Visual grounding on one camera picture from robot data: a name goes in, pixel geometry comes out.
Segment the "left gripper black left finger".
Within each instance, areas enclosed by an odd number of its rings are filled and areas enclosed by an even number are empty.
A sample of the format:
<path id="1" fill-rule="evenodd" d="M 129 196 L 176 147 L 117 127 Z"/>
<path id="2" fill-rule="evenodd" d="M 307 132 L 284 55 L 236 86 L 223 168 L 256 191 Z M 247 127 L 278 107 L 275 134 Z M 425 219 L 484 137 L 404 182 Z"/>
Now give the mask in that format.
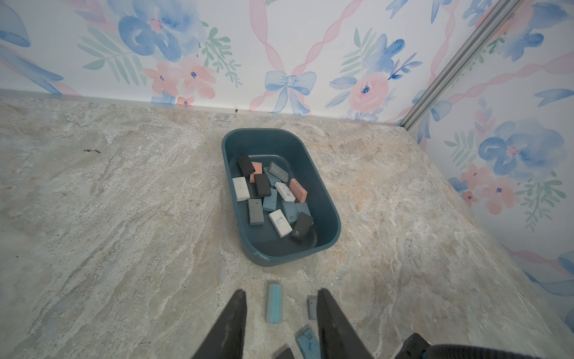
<path id="1" fill-rule="evenodd" d="M 247 315 L 246 292 L 236 290 L 192 358 L 243 358 Z"/>

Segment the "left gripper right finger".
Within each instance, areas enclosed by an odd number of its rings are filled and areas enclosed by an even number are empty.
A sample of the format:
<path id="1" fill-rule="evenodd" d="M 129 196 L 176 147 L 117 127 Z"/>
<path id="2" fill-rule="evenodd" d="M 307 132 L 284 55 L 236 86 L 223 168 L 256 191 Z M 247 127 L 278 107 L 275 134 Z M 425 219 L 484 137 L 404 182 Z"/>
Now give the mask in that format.
<path id="1" fill-rule="evenodd" d="M 321 358 L 372 358 L 330 291 L 318 291 L 318 340 Z"/>

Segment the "teal eraser top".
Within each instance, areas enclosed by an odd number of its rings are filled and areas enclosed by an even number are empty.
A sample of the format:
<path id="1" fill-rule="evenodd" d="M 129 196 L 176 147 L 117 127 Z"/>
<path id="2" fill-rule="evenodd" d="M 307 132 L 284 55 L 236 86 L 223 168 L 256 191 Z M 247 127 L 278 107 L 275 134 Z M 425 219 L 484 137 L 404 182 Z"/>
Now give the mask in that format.
<path id="1" fill-rule="evenodd" d="M 279 324 L 283 321 L 283 286 L 277 283 L 268 285 L 267 307 L 265 321 Z"/>

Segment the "white eraser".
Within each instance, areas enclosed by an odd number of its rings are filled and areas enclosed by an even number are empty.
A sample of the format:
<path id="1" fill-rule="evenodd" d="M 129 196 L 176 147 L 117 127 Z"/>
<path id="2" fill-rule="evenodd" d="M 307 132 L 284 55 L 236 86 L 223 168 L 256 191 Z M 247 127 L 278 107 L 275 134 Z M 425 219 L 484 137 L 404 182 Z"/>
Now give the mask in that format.
<path id="1" fill-rule="evenodd" d="M 248 183 L 245 177 L 234 177 L 233 181 L 233 189 L 236 195 L 236 201 L 242 202 L 249 200 L 251 198 L 251 193 L 248 188 Z"/>
<path id="2" fill-rule="evenodd" d="M 281 209 L 271 212 L 268 217 L 280 238 L 284 238 L 292 232 L 292 227 Z"/>
<path id="3" fill-rule="evenodd" d="M 274 186 L 285 202 L 294 203 L 296 201 L 296 197 L 293 195 L 293 193 L 285 183 L 276 182 Z"/>

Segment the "pink eraser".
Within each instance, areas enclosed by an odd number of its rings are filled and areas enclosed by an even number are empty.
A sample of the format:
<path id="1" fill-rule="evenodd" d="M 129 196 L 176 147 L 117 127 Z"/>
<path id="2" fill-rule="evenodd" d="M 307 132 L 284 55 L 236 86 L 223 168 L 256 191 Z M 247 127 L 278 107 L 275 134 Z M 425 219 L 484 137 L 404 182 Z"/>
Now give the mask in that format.
<path id="1" fill-rule="evenodd" d="M 256 182 L 255 176 L 257 174 L 263 174 L 262 163 L 252 162 L 252 166 L 254 167 L 255 171 L 252 174 L 250 174 L 250 183 L 255 183 Z"/>
<path id="2" fill-rule="evenodd" d="M 295 178 L 290 180 L 288 187 L 291 193 L 295 196 L 296 200 L 298 200 L 300 203 L 306 202 L 308 192 Z"/>

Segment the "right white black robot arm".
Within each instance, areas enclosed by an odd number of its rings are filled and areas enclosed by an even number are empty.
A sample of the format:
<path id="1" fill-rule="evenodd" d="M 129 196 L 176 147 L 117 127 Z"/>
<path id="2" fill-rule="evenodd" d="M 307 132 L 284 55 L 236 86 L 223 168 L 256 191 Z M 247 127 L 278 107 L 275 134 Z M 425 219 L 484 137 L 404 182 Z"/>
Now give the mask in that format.
<path id="1" fill-rule="evenodd" d="M 431 345 L 420 334 L 413 333 L 397 349 L 397 359 L 533 359 L 534 356 L 478 346 L 459 344 Z"/>

